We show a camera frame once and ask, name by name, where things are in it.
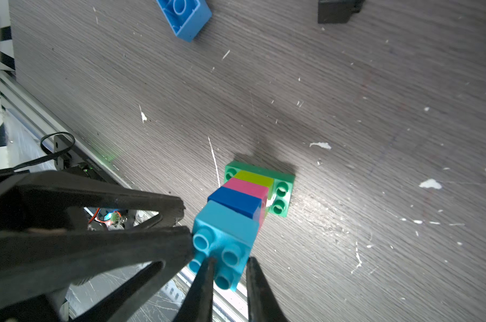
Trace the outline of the long blue lego brick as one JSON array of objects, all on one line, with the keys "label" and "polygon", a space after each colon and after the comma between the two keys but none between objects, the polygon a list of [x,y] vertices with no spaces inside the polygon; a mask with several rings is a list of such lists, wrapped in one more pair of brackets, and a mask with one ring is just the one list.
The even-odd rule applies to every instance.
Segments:
[{"label": "long blue lego brick", "polygon": [[212,17],[205,0],[156,0],[174,35],[192,42]]}]

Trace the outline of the green long lego plate brick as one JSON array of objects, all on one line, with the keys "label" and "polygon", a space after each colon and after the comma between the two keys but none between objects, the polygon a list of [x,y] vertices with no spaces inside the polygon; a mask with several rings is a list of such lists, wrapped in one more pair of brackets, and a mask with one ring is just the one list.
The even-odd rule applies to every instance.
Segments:
[{"label": "green long lego plate brick", "polygon": [[274,179],[273,188],[269,190],[267,211],[277,216],[287,217],[295,176],[233,160],[225,167],[224,182],[228,182],[241,170]]}]

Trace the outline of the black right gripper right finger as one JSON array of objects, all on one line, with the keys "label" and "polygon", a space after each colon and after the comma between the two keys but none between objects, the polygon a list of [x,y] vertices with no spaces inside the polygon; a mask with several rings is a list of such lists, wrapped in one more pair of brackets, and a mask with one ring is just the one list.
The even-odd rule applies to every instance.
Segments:
[{"label": "black right gripper right finger", "polygon": [[246,288],[249,321],[288,321],[255,257],[247,262]]}]

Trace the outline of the lime green lego brick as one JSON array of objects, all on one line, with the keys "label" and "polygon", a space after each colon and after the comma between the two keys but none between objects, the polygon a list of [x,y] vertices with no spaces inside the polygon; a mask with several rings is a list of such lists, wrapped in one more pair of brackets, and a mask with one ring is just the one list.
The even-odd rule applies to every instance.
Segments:
[{"label": "lime green lego brick", "polygon": [[237,178],[241,181],[246,181],[253,183],[255,185],[260,185],[267,187],[269,190],[273,188],[274,179],[270,177],[263,176],[261,174],[251,173],[245,170],[239,171],[234,178]]}]

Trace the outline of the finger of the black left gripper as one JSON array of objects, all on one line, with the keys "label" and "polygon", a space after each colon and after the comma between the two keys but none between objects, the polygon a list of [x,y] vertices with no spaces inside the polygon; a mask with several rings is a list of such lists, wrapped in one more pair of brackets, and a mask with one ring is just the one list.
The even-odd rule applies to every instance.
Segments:
[{"label": "finger of the black left gripper", "polygon": [[79,321],[127,321],[193,257],[186,227],[114,232],[0,232],[0,321],[57,321],[51,292],[103,272],[145,268]]},{"label": "finger of the black left gripper", "polygon": [[[82,230],[87,227],[84,212],[92,193],[79,197],[71,187],[72,180],[60,171],[0,174],[0,231],[24,231],[29,228]],[[126,189],[108,192],[99,204],[126,209],[157,211],[168,227],[184,216],[181,198]]]}]

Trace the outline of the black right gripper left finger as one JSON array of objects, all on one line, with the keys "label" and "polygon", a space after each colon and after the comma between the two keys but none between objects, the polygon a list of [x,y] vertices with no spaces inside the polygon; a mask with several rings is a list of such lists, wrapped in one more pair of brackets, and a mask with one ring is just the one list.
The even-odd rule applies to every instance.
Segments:
[{"label": "black right gripper left finger", "polygon": [[209,257],[203,261],[174,322],[212,321],[215,267],[216,259]]}]

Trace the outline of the magenta lego brick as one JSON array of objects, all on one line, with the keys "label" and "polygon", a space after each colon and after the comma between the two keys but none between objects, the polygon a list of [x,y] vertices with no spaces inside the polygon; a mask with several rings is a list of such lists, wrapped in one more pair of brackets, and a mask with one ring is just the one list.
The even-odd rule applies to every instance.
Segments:
[{"label": "magenta lego brick", "polygon": [[262,228],[265,218],[267,217],[267,201],[269,196],[269,188],[258,185],[252,182],[243,181],[239,178],[231,178],[223,187],[259,198],[261,200],[261,208],[259,215],[259,228]]}]

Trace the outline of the cyan lego brick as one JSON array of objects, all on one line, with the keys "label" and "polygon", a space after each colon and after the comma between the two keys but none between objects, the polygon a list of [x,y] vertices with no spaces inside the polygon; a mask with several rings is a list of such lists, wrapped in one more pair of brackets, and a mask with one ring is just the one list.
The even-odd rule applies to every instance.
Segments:
[{"label": "cyan lego brick", "polygon": [[259,223],[215,201],[197,214],[193,225],[193,260],[189,269],[198,273],[204,260],[214,258],[214,282],[235,291],[259,231]]}]

